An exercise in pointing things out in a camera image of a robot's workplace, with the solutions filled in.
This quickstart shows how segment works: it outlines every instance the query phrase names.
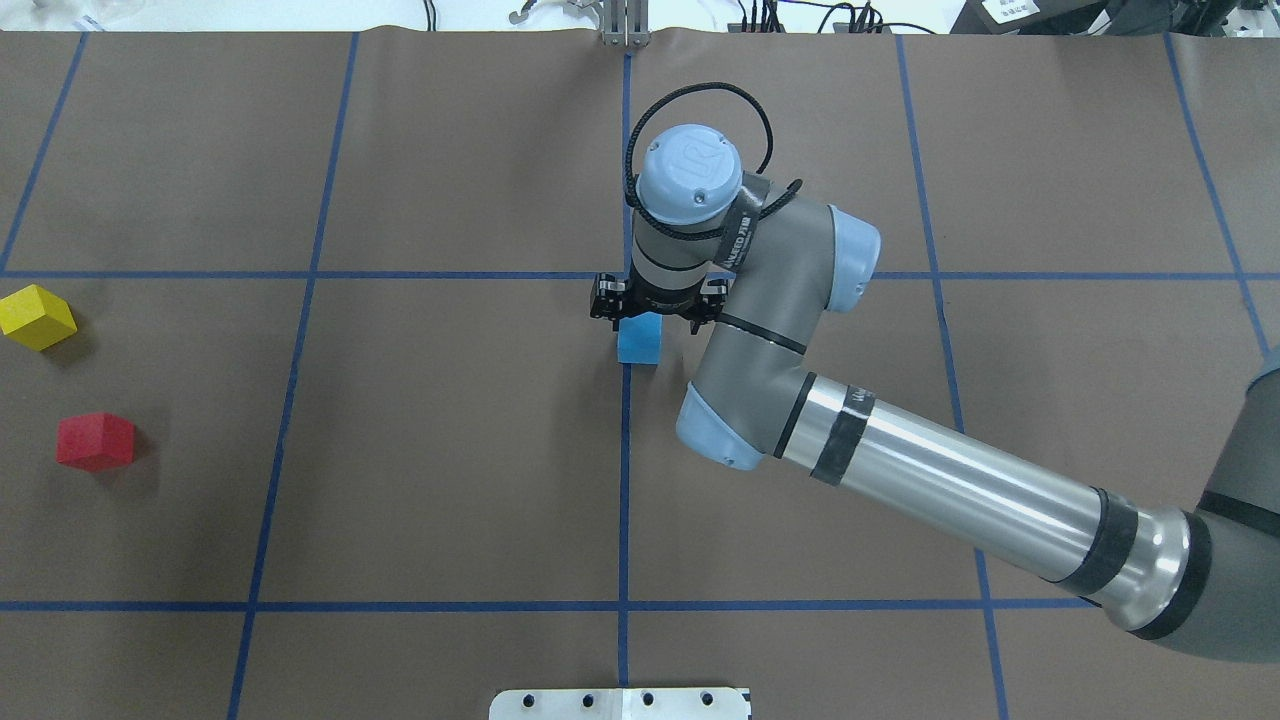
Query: cable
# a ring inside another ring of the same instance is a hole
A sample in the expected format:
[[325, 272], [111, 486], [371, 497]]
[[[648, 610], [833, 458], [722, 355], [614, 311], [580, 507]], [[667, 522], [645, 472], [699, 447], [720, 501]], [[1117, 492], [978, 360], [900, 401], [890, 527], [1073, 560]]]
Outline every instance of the cable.
[[[804, 5], [818, 5], [818, 4], [817, 3], [804, 3]], [[854, 8], [849, 3], [837, 3], [835, 5], [820, 5], [820, 6], [822, 8], [827, 8], [827, 14], [823, 15], [822, 17], [822, 22], [818, 23], [818, 33], [819, 35], [822, 33], [822, 29], [827, 27], [827, 20], [831, 19], [831, 14], [835, 13], [836, 10], [849, 10], [849, 27], [854, 26], [854, 13], [858, 12], [858, 8]]]
[[[1134, 27], [1134, 28], [1129, 28], [1125, 32], [1117, 32], [1115, 35], [1115, 37], [1129, 37], [1129, 36], [1137, 35], [1137, 33], [1139, 33], [1139, 32], [1149, 28], [1151, 26], [1158, 24], [1161, 22], [1166, 22], [1166, 19], [1167, 19], [1167, 27], [1165, 28], [1165, 32], [1169, 32], [1169, 31], [1174, 29], [1174, 13], [1175, 12], [1178, 12], [1178, 0], [1169, 0], [1169, 17], [1167, 18], [1156, 19], [1156, 20], [1152, 20], [1152, 22], [1149, 22], [1147, 24], [1142, 24], [1142, 26], [1138, 26], [1138, 27]], [[1098, 29], [1088, 33], [1088, 37], [1096, 37], [1098, 35], [1103, 35], [1107, 31], [1107, 28], [1111, 27], [1111, 23], [1114, 23], [1114, 22], [1116, 22], [1115, 18], [1108, 18], [1107, 22], [1106, 22], [1106, 24], [1103, 24]]]
[[[723, 233], [719, 229], [692, 232], [692, 233], [680, 232], [668, 225], [667, 223], [663, 223], [658, 218], [650, 215], [649, 210], [646, 210], [645, 206], [640, 202], [640, 196], [636, 193], [636, 176], [631, 172], [632, 159], [636, 152], [636, 143], [640, 141], [640, 132], [644, 131], [644, 126], [655, 114], [658, 114], [658, 110], [662, 110], [677, 97], [682, 97], [685, 95], [692, 95], [694, 92], [704, 92], [708, 90], [724, 90], [727, 92], [737, 95], [742, 100], [746, 100], [746, 102], [751, 105], [751, 108], [755, 110], [755, 114], [760, 117], [760, 124], [764, 126], [764, 159], [760, 160], [760, 167], [755, 169], [755, 174], [764, 173], [764, 169], [769, 167], [769, 160], [773, 158], [773, 126], [769, 123], [768, 113], [764, 111], [764, 106], [760, 105], [759, 100], [751, 97], [751, 95], [748, 91], [742, 90], [736, 85], [730, 85], [727, 82], [699, 82], [694, 85], [686, 85], [680, 90], [668, 92], [660, 100], [650, 105], [649, 109], [644, 111], [644, 115], [640, 115], [640, 120], [636, 122], [635, 129], [631, 131], [631, 137], [627, 138], [627, 150], [622, 160], [623, 165], [622, 172], [627, 182], [626, 201], [627, 205], [635, 208], [636, 213], [641, 218], [644, 218], [644, 220], [649, 223], [655, 231], [675, 240], [687, 240], [687, 241], [710, 240], [713, 237], [719, 237]], [[764, 208], [764, 210], [760, 211], [760, 219], [763, 220], [764, 218], [768, 218], [769, 215], [781, 210], [783, 205], [791, 202], [795, 199], [796, 193], [800, 191], [801, 184], [804, 184], [804, 181], [800, 179], [791, 181], [791, 184], [787, 186], [787, 190], [777, 200], [771, 202], [767, 208]]]
[[922, 29], [922, 31], [924, 31], [924, 32], [927, 32], [929, 35], [937, 35], [932, 29], [929, 29], [929, 28], [927, 28], [924, 26], [918, 26], [915, 23], [878, 23], [878, 24], [868, 26], [865, 29], [863, 29], [863, 32], [867, 32], [867, 33], [876, 32], [876, 33], [878, 33], [882, 28], [886, 28], [886, 27], [914, 27], [915, 29]]
[[782, 20], [778, 19], [778, 0], [773, 0], [773, 6], [769, 9], [769, 19], [773, 23], [771, 32], [782, 32]]
[[872, 8], [870, 3], [867, 3], [863, 5], [861, 12], [858, 13], [858, 20], [849, 26], [849, 32], [870, 32], [869, 27], [883, 22], [884, 15], [876, 8]]

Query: light blue joint cap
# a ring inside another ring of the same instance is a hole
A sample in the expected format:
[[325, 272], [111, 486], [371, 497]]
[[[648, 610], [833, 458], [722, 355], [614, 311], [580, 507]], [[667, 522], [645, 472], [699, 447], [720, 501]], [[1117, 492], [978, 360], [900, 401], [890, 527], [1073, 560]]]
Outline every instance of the light blue joint cap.
[[645, 313], [618, 323], [618, 363], [657, 365], [662, 359], [662, 315]]
[[680, 406], [676, 434], [694, 452], [735, 470], [754, 470], [764, 457], [707, 405], [692, 383], [689, 383], [685, 404]]
[[836, 227], [836, 270], [831, 279], [827, 310], [849, 313], [861, 300], [879, 260], [879, 231], [869, 223], [831, 208]]
[[1280, 345], [1272, 347], [1271, 352], [1267, 352], [1267, 359], [1262, 361], [1262, 372], [1258, 373], [1258, 377], [1253, 378], [1253, 382], [1249, 383], [1249, 387], [1252, 388], [1254, 384], [1257, 384], [1258, 380], [1270, 375], [1271, 373], [1275, 373], [1276, 370], [1280, 370]]
[[676, 126], [644, 154], [636, 192], [645, 210], [668, 225], [709, 220], [733, 202], [742, 184], [737, 147], [707, 126]]

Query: grid line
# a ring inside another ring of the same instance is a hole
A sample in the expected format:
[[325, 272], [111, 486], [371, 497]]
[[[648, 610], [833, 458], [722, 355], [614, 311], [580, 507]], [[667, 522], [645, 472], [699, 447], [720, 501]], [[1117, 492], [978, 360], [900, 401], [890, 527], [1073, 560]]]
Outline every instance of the grid line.
[[[622, 603], [612, 600], [532, 600], [532, 601], [262, 601], [255, 614], [485, 614], [485, 612], [617, 612]], [[982, 610], [982, 598], [904, 598], [904, 600], [628, 600], [627, 612], [876, 612], [922, 610]], [[1075, 597], [993, 598], [997, 610], [1093, 610]], [[246, 612], [248, 602], [200, 601], [0, 601], [0, 612]]]
[[266, 548], [271, 539], [271, 521], [275, 515], [275, 498], [280, 487], [280, 471], [284, 466], [284, 448], [289, 434], [289, 420], [293, 416], [293, 400], [298, 387], [298, 370], [302, 364], [302, 351], [307, 342], [307, 324], [311, 319], [311, 300], [315, 296], [316, 278], [320, 268], [320, 254], [324, 251], [324, 231], [329, 215], [329, 201], [333, 195], [334, 176], [338, 172], [338, 154], [342, 150], [342, 129], [347, 117], [347, 101], [351, 97], [351, 79], [356, 69], [356, 54], [360, 50], [360, 33], [351, 33], [351, 46], [347, 51], [347, 72], [342, 81], [342, 97], [338, 101], [338, 118], [334, 120], [333, 145], [329, 147], [329, 165], [325, 170], [324, 192], [320, 197], [320, 210], [316, 218], [316, 233], [311, 246], [311, 273], [306, 291], [302, 295], [302, 309], [298, 313], [298, 332], [293, 343], [293, 359], [289, 361], [289, 379], [284, 389], [284, 407], [280, 411], [280, 429], [275, 438], [275, 456], [271, 460], [271, 478], [268, 483], [266, 502], [262, 507], [262, 525], [257, 537], [257, 553], [253, 559], [253, 574], [250, 580], [248, 607], [244, 610], [244, 625], [241, 630], [239, 651], [236, 657], [236, 674], [232, 679], [230, 701], [227, 707], [227, 720], [239, 715], [241, 692], [244, 688], [244, 673], [248, 667], [250, 647], [253, 642], [253, 621], [257, 616], [257, 600], [262, 589], [262, 570], [266, 565]]
[[[631, 272], [631, 209], [627, 206], [626, 151], [631, 135], [631, 53], [622, 55], [622, 268]], [[622, 365], [618, 447], [618, 687], [631, 684], [631, 365]]]
[[0, 272], [4, 272], [9, 266], [9, 256], [13, 255], [13, 246], [18, 242], [18, 231], [22, 229], [22, 219], [27, 214], [27, 204], [31, 202], [32, 193], [36, 192], [36, 181], [40, 179], [40, 169], [45, 165], [49, 143], [54, 141], [54, 131], [58, 129], [58, 120], [63, 117], [63, 108], [67, 105], [67, 96], [70, 95], [72, 83], [76, 81], [76, 70], [79, 69], [79, 61], [84, 56], [84, 46], [87, 44], [88, 33], [82, 32], [79, 42], [76, 44], [76, 53], [72, 55], [70, 65], [67, 68], [67, 77], [63, 78], [63, 87], [58, 91], [54, 111], [49, 115], [45, 136], [40, 140], [36, 159], [31, 164], [31, 173], [27, 174], [27, 184], [23, 186], [22, 197], [18, 199], [18, 208], [14, 210], [13, 223], [9, 225], [9, 234], [5, 237], [4, 249], [0, 250]]
[[[590, 281], [591, 270], [3, 270], [0, 278], [20, 279], [128, 279], [128, 281]], [[1004, 272], [1004, 270], [877, 270], [884, 281], [1001, 281], [1001, 282], [1238, 282], [1280, 281], [1274, 273], [1105, 273], [1105, 272]], [[732, 273], [710, 273], [732, 278]]]
[[[964, 433], [964, 407], [960, 405], [960, 383], [956, 380], [955, 354], [951, 347], [951, 328], [947, 325], [946, 299], [942, 295], [942, 269], [938, 265], [937, 245], [933, 240], [933, 217], [929, 213], [929, 196], [924, 183], [924, 163], [920, 159], [920, 138], [915, 124], [915, 105], [911, 101], [911, 79], [906, 65], [906, 49], [902, 36], [893, 36], [897, 49], [897, 68], [902, 81], [902, 105], [906, 110], [906, 132], [911, 145], [911, 163], [915, 170], [915, 190], [920, 202], [920, 222], [924, 229], [924, 249], [929, 258], [929, 274], [933, 284], [933, 305], [938, 319], [938, 333], [942, 343], [942, 359], [946, 365], [947, 389], [951, 395], [951, 416], [957, 432]], [[1000, 635], [996, 630], [996, 611], [991, 605], [991, 582], [987, 578], [987, 559], [982, 550], [973, 550], [974, 565], [978, 573], [978, 588], [982, 593], [982, 616], [987, 630], [987, 653], [991, 660], [991, 678], [996, 696], [996, 710], [1000, 720], [1009, 720], [1009, 700], [1005, 693], [1005, 671], [1000, 660]]]
[[1187, 88], [1183, 87], [1183, 73], [1178, 67], [1178, 54], [1174, 51], [1172, 33], [1165, 33], [1165, 54], [1169, 56], [1169, 70], [1174, 76], [1174, 88], [1178, 91], [1178, 105], [1183, 111], [1183, 122], [1187, 124], [1187, 137], [1190, 140], [1192, 151], [1196, 154], [1196, 163], [1199, 165], [1201, 178], [1204, 181], [1204, 190], [1208, 192], [1210, 204], [1213, 205], [1213, 218], [1217, 220], [1217, 229], [1222, 233], [1222, 245], [1231, 259], [1231, 268], [1235, 270], [1236, 282], [1240, 286], [1240, 296], [1244, 299], [1244, 309], [1249, 314], [1249, 323], [1253, 325], [1253, 334], [1258, 341], [1258, 347], [1266, 355], [1271, 350], [1267, 334], [1262, 329], [1262, 320], [1258, 318], [1258, 309], [1253, 304], [1253, 293], [1249, 291], [1249, 282], [1244, 277], [1244, 264], [1231, 237], [1231, 228], [1226, 223], [1226, 213], [1222, 210], [1222, 200], [1217, 195], [1217, 184], [1213, 174], [1210, 173], [1208, 161], [1204, 159], [1204, 149], [1199, 142], [1199, 133], [1196, 131], [1196, 119], [1192, 117], [1192, 108], [1187, 102]]

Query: white label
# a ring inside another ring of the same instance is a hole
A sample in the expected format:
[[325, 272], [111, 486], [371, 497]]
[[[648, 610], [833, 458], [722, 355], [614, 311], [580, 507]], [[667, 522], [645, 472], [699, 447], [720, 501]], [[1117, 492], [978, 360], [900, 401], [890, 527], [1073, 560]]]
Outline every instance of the white label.
[[1039, 12], [1032, 0], [982, 0], [982, 6], [1000, 24], [1029, 18]]

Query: silver arm tube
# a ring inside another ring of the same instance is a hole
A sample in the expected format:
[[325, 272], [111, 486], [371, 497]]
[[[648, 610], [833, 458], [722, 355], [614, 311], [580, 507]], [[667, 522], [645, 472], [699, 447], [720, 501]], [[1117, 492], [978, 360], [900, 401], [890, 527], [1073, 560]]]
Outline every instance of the silver arm tube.
[[[1243, 414], [1233, 437], [1262, 433], [1274, 442], [1280, 373], [1258, 386], [1251, 398], [1270, 393], [1270, 414], [1262, 421], [1245, 421], [1261, 411]], [[1238, 445], [1220, 466], [1239, 464]], [[1280, 459], [1271, 447], [1256, 450], [1249, 456], [1265, 457], [1263, 466]], [[826, 378], [797, 400], [783, 457], [1084, 597], [1143, 639], [1208, 657], [1280, 661], [1280, 539], [1203, 505], [1198, 514], [1134, 507]], [[1229, 546], [1216, 578], [1229, 587], [1217, 587], [1211, 569]]]

